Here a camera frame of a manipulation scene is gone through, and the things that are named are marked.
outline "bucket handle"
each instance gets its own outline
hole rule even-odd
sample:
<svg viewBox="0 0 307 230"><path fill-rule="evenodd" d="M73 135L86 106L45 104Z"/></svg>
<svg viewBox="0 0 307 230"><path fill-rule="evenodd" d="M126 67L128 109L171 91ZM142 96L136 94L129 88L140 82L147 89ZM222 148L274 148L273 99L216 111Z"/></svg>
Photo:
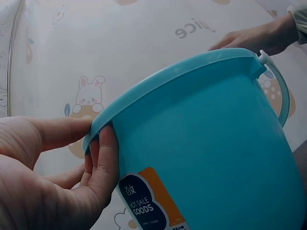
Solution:
<svg viewBox="0 0 307 230"><path fill-rule="evenodd" d="M280 73L280 71L277 69L277 67L273 63L272 59L263 50L260 51L260 56L258 57L258 59L262 65L266 64L272 70L273 74L278 80L278 83L279 83L279 86L282 92L282 107L281 107L281 111L280 111L278 120L279 120L279 123L283 127L287 121L289 109L290 109L290 95L289 95L287 84L284 81L282 74Z"/></svg>

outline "sleeve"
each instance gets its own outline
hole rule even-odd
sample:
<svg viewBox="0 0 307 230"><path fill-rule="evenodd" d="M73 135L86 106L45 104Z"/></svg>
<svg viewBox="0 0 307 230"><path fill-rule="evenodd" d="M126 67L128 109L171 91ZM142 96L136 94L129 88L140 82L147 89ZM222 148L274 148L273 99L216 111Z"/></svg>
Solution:
<svg viewBox="0 0 307 230"><path fill-rule="evenodd" d="M290 12L295 20L298 43L301 45L307 43L307 2L291 5L287 12Z"/></svg>

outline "bucket rim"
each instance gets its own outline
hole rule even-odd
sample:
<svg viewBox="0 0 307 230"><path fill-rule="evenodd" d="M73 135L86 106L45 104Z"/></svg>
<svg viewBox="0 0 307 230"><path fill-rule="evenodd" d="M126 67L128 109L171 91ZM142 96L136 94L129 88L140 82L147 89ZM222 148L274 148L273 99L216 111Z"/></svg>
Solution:
<svg viewBox="0 0 307 230"><path fill-rule="evenodd" d="M185 75L196 69L234 58L256 58L257 55L244 48L226 48L209 51L168 66L135 84L107 108L105 108L92 122L89 132L82 142L83 152L86 154L91 141L99 131L117 114L138 101L140 98L159 88L160 86Z"/></svg>

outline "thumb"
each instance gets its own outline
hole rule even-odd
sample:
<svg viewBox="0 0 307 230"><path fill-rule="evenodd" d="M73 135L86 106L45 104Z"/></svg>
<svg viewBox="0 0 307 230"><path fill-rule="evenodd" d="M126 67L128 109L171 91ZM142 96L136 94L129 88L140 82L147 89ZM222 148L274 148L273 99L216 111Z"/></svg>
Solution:
<svg viewBox="0 0 307 230"><path fill-rule="evenodd" d="M221 41L217 42L213 46L211 46L208 51L216 50L216 49L221 49L224 46L232 43L235 40L235 37L233 36L225 36Z"/></svg>

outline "cartoon bunny print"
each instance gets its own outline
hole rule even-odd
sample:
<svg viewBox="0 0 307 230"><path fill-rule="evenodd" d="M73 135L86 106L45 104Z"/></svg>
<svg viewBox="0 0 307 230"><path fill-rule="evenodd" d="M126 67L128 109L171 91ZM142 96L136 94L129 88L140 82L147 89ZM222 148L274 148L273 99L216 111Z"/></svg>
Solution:
<svg viewBox="0 0 307 230"><path fill-rule="evenodd" d="M91 105L92 110L99 113L103 110L101 86L105 82L103 76L96 77L91 84L88 83L86 77L81 77L79 80L79 91L77 95L76 105L72 111L77 114L81 110L82 105Z"/></svg>

